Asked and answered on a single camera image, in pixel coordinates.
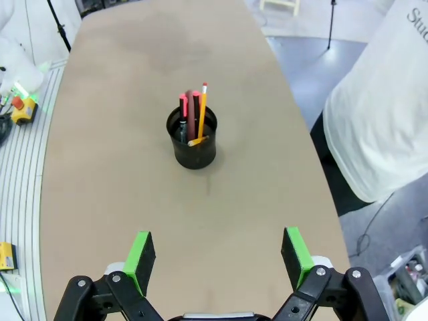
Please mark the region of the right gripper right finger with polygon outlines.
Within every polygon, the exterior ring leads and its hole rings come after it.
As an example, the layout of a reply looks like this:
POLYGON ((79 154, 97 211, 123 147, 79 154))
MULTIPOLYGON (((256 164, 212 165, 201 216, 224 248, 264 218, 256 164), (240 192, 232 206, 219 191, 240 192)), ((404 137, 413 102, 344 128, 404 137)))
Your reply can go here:
POLYGON ((368 270, 342 274, 316 265, 297 227, 284 228, 281 255, 293 293, 274 320, 311 320, 319 307, 332 308, 339 320, 390 319, 368 270))

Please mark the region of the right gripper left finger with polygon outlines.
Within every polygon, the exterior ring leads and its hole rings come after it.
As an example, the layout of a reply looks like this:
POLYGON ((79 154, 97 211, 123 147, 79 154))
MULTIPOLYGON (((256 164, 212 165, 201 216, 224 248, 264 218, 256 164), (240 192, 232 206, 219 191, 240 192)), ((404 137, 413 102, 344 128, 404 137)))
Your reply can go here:
POLYGON ((155 261, 152 234, 137 234, 124 267, 93 281, 88 276, 72 277, 64 291, 55 320, 105 320, 120 313, 125 320, 161 320, 146 299, 155 261))

